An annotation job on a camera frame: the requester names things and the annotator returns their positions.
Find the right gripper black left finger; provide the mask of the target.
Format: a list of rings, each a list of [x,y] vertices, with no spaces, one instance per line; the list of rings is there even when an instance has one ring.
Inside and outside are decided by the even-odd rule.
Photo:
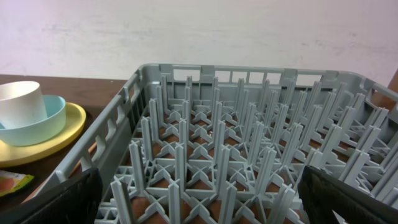
[[[56,187],[1,213],[1,224],[93,223],[103,183],[97,168],[89,168]]]

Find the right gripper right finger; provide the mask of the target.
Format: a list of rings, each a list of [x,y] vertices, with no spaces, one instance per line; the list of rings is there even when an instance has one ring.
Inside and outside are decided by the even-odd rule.
[[[303,168],[298,184],[310,223],[338,223],[337,213],[350,224],[397,223],[397,210],[313,166]]]

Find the green orange snack wrapper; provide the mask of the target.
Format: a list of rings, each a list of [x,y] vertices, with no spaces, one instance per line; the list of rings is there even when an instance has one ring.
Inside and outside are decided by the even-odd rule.
[[[27,187],[33,180],[34,176],[29,174],[19,174],[2,170],[1,191],[0,196],[13,194],[24,187]]]

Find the grey plastic dishwasher rack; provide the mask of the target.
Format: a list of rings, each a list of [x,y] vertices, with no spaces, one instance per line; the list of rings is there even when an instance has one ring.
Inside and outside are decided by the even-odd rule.
[[[148,64],[40,188],[89,168],[94,223],[310,223],[313,166],[397,210],[397,93],[351,72]]]

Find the light blue bowl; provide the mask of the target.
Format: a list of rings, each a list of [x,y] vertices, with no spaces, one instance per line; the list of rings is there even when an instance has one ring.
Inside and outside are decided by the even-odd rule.
[[[66,124],[66,101],[61,96],[45,95],[48,118],[21,128],[1,125],[1,141],[10,146],[30,146],[56,136]]]

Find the yellow plate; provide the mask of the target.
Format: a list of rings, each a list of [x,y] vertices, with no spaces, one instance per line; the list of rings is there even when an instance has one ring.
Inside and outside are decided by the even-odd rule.
[[[74,103],[66,104],[66,123],[61,132],[48,141],[31,146],[10,146],[1,141],[1,168],[34,162],[50,156],[73,142],[82,132],[85,110]]]

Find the dark brown serving tray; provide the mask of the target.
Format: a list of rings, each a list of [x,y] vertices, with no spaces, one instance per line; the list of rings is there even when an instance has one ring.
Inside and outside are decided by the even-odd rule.
[[[40,83],[42,93],[45,95],[58,95],[67,102],[76,103],[83,107],[86,111],[84,130],[88,129],[125,84],[124,80],[1,75],[2,84],[25,80]],[[34,179],[26,188],[16,192],[16,194],[1,197],[1,211],[15,207],[28,199],[49,177],[75,143],[73,141],[62,150],[39,161],[7,167],[6,170],[9,172],[30,174],[34,176]]]

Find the white cup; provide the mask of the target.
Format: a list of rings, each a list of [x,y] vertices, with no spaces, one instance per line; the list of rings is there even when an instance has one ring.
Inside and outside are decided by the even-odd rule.
[[[19,81],[1,85],[1,124],[20,128],[47,118],[40,84]]]

